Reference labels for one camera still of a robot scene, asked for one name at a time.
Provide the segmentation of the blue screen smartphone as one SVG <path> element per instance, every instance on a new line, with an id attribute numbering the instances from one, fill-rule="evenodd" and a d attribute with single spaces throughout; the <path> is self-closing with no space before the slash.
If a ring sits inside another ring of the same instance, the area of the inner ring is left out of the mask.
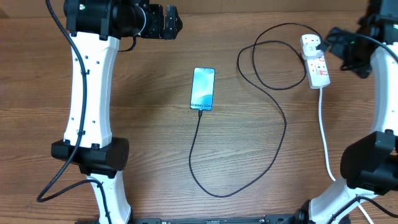
<path id="1" fill-rule="evenodd" d="M 215 85 L 215 69 L 197 67 L 193 71 L 190 108 L 211 111 Z"/>

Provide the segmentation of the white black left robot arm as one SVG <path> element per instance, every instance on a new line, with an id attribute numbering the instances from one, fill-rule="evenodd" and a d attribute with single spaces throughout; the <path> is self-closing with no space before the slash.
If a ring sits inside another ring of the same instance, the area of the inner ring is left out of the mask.
<path id="1" fill-rule="evenodd" d="M 51 153 L 76 164 L 91 184 L 99 223 L 132 223 L 123 183 L 129 141 L 114 137 L 110 123 L 114 64 L 124 37 L 176 38 L 183 23 L 173 5 L 149 1 L 66 0 L 61 31 L 72 48 L 72 96 L 63 138 Z"/>

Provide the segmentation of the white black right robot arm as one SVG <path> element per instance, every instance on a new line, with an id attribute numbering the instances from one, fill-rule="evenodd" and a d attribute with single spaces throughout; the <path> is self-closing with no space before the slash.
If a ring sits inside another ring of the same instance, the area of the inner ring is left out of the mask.
<path id="1" fill-rule="evenodd" d="M 374 111 L 366 135 L 344 150 L 339 177 L 285 223 L 350 223 L 364 202 L 397 217 L 375 201 L 397 190 L 397 1 L 369 1 L 356 32 L 334 27 L 322 38 L 303 35 L 300 45 L 312 89 L 330 82 L 327 52 L 341 59 L 342 71 L 373 76 Z"/>

